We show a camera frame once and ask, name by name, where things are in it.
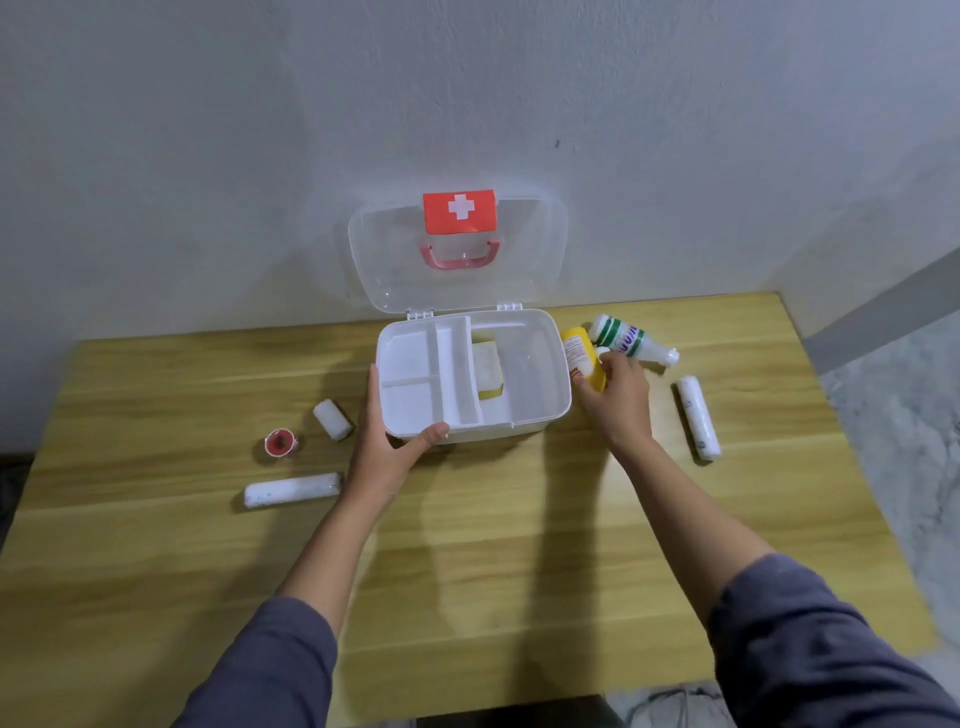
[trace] hand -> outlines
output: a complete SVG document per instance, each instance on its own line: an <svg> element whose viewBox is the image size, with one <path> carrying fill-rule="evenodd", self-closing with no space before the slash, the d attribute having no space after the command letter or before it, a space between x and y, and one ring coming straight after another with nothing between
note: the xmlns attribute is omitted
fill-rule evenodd
<svg viewBox="0 0 960 728"><path fill-rule="evenodd" d="M635 359L619 352L600 357L607 373L607 389L597 392L582 376L573 379L574 389L587 414L617 455L632 445L653 440L650 426L650 383Z"/></svg>
<svg viewBox="0 0 960 728"><path fill-rule="evenodd" d="M447 423L435 423L402 448L394 448L387 439L380 409L380 375L376 365L371 364L367 395L360 410L357 443L350 457L347 482L340 501L362 503L379 517L400 492L414 463L449 431Z"/></svg>

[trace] gray sleeve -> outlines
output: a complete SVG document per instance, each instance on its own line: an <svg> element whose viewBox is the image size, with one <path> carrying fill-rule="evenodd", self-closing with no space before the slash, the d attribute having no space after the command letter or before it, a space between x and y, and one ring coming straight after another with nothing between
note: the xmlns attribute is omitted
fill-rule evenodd
<svg viewBox="0 0 960 728"><path fill-rule="evenodd" d="M960 725L926 672L881 640L813 571L782 554L738 574L708 620L716 676L740 728Z"/></svg>
<svg viewBox="0 0 960 728"><path fill-rule="evenodd" d="M337 641L299 599L268 599L187 699L178 728L326 725Z"/></svg>

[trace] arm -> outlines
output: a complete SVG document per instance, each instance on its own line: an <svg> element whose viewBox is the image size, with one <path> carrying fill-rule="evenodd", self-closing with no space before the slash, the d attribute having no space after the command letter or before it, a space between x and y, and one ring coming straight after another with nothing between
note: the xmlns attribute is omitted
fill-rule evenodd
<svg viewBox="0 0 960 728"><path fill-rule="evenodd" d="M700 622L741 571L773 549L725 513L653 438L650 384L638 361L606 353L610 385L575 386L590 417L627 472L670 569Z"/></svg>
<svg viewBox="0 0 960 728"><path fill-rule="evenodd" d="M191 693L177 726L325 725L336 636L360 552L407 472L448 431L445 423L437 423L394 449L380 412L376 367L370 367L343 493L276 595L257 610L210 676Z"/></svg>
<svg viewBox="0 0 960 728"><path fill-rule="evenodd" d="M371 365L360 432L344 492L276 593L306 602L339 635L360 551L377 520L403 487L407 472L449 431L449 425L437 423L402 448L394 449L387 440L380 410L379 374ZM331 554L337 554L337 558L330 558Z"/></svg>
<svg viewBox="0 0 960 728"><path fill-rule="evenodd" d="M607 390L578 377L577 391L707 629L737 725L960 725L960 709L928 674L817 574L724 513L654 442L639 365L616 353L603 363Z"/></svg>

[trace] bottle label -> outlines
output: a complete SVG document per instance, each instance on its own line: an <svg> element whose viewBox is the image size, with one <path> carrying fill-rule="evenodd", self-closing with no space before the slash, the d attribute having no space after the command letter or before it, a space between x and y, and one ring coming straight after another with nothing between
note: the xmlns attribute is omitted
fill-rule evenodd
<svg viewBox="0 0 960 728"><path fill-rule="evenodd" d="M583 376L593 374L593 362L590 361L587 348L579 336L571 336L564 341L564 354L566 355L566 368L571 377L578 374Z"/></svg>
<svg viewBox="0 0 960 728"><path fill-rule="evenodd" d="M612 352L625 353L633 356L640 349L643 342L643 329L624 324L620 319L607 319L600 335L597 337L598 347L607 347Z"/></svg>

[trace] green stripe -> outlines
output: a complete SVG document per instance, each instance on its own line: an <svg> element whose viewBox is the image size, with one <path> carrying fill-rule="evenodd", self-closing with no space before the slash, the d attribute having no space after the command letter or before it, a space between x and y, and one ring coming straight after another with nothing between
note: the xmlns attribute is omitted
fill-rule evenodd
<svg viewBox="0 0 960 728"><path fill-rule="evenodd" d="M633 356L635 353L637 353L640 349L640 344L642 343L643 343L643 329L638 328L636 330L636 341L634 342L634 345L630 347L630 350L627 352L627 356Z"/></svg>
<svg viewBox="0 0 960 728"><path fill-rule="evenodd" d="M620 326L620 320L609 318L604 324L603 331L600 332L600 338L597 339L597 346L608 347L616 335L616 330Z"/></svg>

